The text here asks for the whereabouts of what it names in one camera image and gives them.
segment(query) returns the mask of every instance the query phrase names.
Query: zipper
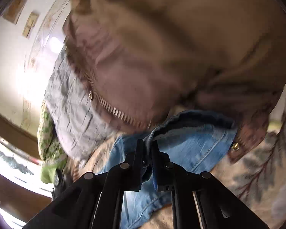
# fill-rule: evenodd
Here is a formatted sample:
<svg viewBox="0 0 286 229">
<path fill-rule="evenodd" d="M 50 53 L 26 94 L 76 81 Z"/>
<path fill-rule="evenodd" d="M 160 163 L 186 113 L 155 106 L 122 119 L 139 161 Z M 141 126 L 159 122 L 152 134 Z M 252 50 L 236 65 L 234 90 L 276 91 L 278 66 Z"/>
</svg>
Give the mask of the zipper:
<svg viewBox="0 0 286 229">
<path fill-rule="evenodd" d="M 143 127 L 149 129 L 151 126 L 151 121 L 149 123 L 141 122 L 129 115 L 126 115 L 124 112 L 119 110 L 118 108 L 112 106 L 108 101 L 106 101 L 98 92 L 93 88 L 93 78 L 89 76 L 89 74 L 84 71 L 84 77 L 88 81 L 91 87 L 91 91 L 89 92 L 89 100 L 90 102 L 92 99 L 96 99 L 96 101 L 111 115 L 114 117 L 124 121 L 125 123 L 134 126 L 134 127 Z"/>
</svg>

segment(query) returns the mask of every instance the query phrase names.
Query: bright window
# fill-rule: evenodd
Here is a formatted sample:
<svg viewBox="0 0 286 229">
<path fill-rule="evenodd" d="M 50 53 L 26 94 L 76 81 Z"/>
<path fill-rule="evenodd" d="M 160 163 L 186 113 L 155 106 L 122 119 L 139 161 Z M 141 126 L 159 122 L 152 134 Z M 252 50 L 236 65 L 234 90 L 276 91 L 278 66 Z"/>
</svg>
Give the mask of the bright window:
<svg viewBox="0 0 286 229">
<path fill-rule="evenodd" d="M 41 163 L 0 137 L 0 174 L 23 188 L 52 198 L 53 184 L 40 180 Z"/>
<path fill-rule="evenodd" d="M 26 223 L 15 218 L 14 216 L 10 215 L 9 213 L 5 212 L 0 208 L 0 214 L 2 215 L 5 222 L 12 228 L 12 229 L 21 229 Z"/>
</svg>

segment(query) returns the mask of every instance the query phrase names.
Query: blue denim fabric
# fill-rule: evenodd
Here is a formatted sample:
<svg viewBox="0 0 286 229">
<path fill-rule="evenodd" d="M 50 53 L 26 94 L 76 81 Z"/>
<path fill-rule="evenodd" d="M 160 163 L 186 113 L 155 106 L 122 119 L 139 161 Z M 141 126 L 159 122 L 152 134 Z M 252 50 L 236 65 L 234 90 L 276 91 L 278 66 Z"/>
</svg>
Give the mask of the blue denim fabric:
<svg viewBox="0 0 286 229">
<path fill-rule="evenodd" d="M 127 153 L 135 151 L 138 139 L 144 139 L 148 149 L 151 142 L 157 140 L 159 150 L 167 153 L 171 162 L 189 172 L 210 171 L 229 150 L 236 131 L 234 122 L 223 115 L 209 111 L 184 111 L 152 133 L 119 137 L 100 173 L 123 162 Z M 170 203 L 170 192 L 156 192 L 151 176 L 142 184 L 141 191 L 124 192 L 120 228 L 138 228 L 150 219 L 153 211 Z"/>
</svg>

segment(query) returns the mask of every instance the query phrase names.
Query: gray quilted fabric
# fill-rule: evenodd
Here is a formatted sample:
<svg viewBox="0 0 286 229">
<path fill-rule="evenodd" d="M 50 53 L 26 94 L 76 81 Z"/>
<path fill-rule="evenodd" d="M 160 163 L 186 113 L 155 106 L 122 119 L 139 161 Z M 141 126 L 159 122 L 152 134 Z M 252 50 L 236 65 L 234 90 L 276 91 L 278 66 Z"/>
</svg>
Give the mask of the gray quilted fabric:
<svg viewBox="0 0 286 229">
<path fill-rule="evenodd" d="M 67 61 L 66 48 L 63 48 L 44 99 L 61 146 L 68 156 L 83 165 L 97 147 L 116 131 L 94 111 L 87 91 Z"/>
</svg>

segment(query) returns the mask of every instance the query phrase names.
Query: brass snap button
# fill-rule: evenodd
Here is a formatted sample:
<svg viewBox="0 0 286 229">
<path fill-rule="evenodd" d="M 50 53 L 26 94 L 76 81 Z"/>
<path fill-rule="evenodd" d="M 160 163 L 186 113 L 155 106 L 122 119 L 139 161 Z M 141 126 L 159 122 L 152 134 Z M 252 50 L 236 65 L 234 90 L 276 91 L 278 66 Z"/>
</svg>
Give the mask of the brass snap button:
<svg viewBox="0 0 286 229">
<path fill-rule="evenodd" d="M 232 152 L 232 153 L 237 152 L 238 149 L 239 149 L 239 143 L 234 143 L 234 144 L 231 146 L 231 152 Z"/>
</svg>

